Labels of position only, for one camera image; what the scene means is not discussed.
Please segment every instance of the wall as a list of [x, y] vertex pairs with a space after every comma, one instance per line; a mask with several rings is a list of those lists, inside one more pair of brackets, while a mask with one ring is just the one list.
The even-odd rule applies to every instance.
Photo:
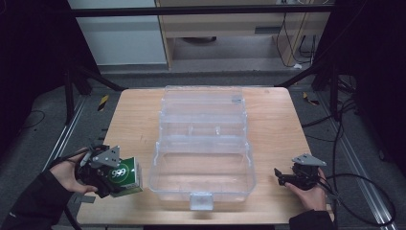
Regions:
[[[72, 9], [155, 7], [153, 0], [68, 0]], [[78, 18], [98, 66], [166, 64], [157, 16]]]

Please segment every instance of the green box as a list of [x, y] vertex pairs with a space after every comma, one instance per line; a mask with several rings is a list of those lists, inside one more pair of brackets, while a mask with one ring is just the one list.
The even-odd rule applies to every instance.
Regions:
[[120, 166], [108, 172], [108, 180], [121, 187], [124, 191], [111, 194], [113, 197], [126, 196], [143, 191], [143, 176], [140, 165], [135, 157], [120, 162]]

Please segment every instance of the clear plastic box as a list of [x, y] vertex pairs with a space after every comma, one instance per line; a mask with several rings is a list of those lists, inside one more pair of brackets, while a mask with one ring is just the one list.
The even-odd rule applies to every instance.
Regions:
[[191, 210], [245, 200], [256, 186], [246, 134], [240, 87], [167, 87], [149, 188], [163, 200], [188, 200]]

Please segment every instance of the black cloth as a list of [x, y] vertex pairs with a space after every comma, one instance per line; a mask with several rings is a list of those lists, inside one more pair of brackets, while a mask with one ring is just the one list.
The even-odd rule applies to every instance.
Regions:
[[1, 229], [52, 229], [72, 194], [45, 171], [17, 199]]
[[[1, 230], [52, 229], [73, 193], [68, 192], [54, 175], [41, 173], [17, 199]], [[289, 220], [291, 230], [333, 229], [326, 211], [308, 211]]]

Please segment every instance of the wooden table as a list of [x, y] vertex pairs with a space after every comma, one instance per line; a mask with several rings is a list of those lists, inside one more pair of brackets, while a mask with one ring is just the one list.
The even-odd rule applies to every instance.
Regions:
[[213, 211], [190, 211], [187, 202], [158, 199], [147, 186], [164, 89], [128, 89], [120, 97], [105, 144], [121, 147], [143, 168], [144, 191], [118, 198], [97, 196], [80, 206], [82, 224], [279, 224], [304, 211], [301, 201], [278, 184], [274, 168], [291, 174], [292, 157], [310, 152], [301, 124], [284, 88], [244, 87], [248, 139], [257, 187], [245, 202], [214, 203]]

